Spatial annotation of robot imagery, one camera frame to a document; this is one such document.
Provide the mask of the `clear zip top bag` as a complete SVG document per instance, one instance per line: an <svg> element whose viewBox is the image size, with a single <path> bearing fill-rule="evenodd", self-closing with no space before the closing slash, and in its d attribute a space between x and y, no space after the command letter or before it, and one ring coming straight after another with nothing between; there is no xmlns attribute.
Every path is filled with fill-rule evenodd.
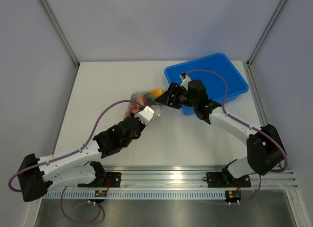
<svg viewBox="0 0 313 227"><path fill-rule="evenodd" d="M138 113L143 106L149 106L153 111L153 119L156 119L162 115L161 105L156 102L156 98L164 93L162 89L152 89L148 91L134 91L128 102L124 118L130 117L131 114Z"/></svg>

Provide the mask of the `fake lychee bunch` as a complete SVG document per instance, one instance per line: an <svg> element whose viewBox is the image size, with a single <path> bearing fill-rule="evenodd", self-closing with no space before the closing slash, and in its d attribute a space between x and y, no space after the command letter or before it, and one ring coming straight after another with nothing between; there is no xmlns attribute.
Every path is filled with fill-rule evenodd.
<svg viewBox="0 0 313 227"><path fill-rule="evenodd" d="M125 117L130 117L133 114L138 113L139 111L140 111L140 107L135 106L135 105L130 105L125 112Z"/></svg>

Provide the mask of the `orange papaya slice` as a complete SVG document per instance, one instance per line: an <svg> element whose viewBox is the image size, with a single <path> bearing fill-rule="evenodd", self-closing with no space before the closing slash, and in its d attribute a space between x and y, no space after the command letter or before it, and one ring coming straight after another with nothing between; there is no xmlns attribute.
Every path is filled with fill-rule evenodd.
<svg viewBox="0 0 313 227"><path fill-rule="evenodd" d="M146 92L137 92L132 95L133 101L140 103L143 106L150 105L150 99Z"/></svg>

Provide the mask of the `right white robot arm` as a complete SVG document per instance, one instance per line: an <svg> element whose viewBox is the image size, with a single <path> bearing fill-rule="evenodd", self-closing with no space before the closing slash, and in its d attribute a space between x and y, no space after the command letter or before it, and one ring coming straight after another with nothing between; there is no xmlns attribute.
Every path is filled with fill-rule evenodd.
<svg viewBox="0 0 313 227"><path fill-rule="evenodd" d="M174 109L190 107L198 119L224 129L246 145L247 156L230 162L221 171L223 183L228 186L252 173L263 176L273 172L276 165L287 160L274 126L255 126L227 113L223 105L209 98L200 80L189 81L187 87L171 83L156 102Z"/></svg>

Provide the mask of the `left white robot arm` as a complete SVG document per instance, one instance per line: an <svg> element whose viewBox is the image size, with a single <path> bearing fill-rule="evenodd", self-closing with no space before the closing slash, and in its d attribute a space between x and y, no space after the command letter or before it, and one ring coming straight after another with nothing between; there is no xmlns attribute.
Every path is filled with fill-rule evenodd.
<svg viewBox="0 0 313 227"><path fill-rule="evenodd" d="M27 155L18 169L23 200L31 202L43 197L50 188L72 184L102 186L106 174L100 160L128 147L141 136L148 123L140 117L127 117L95 135L86 146L73 148L69 153L40 158Z"/></svg>

